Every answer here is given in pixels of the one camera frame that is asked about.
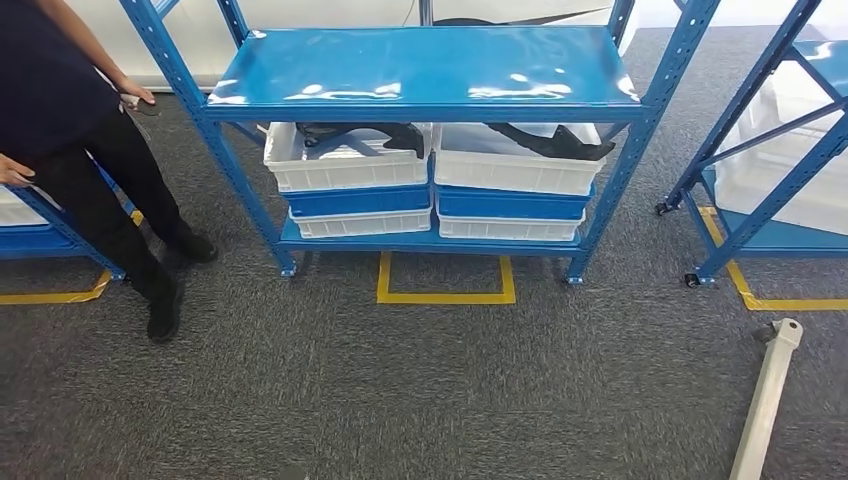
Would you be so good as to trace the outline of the person's hand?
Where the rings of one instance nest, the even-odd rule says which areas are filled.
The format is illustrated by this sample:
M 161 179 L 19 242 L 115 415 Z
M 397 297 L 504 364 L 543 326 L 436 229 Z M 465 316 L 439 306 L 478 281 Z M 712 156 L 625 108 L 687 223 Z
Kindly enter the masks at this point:
M 156 105 L 154 95 L 129 77 L 120 77 L 113 81 L 113 85 L 118 90 L 122 102 L 133 110 L 138 110 L 141 106 L 148 108 Z
M 29 187 L 34 183 L 35 172 L 29 167 L 0 154 L 0 183 L 17 187 Z

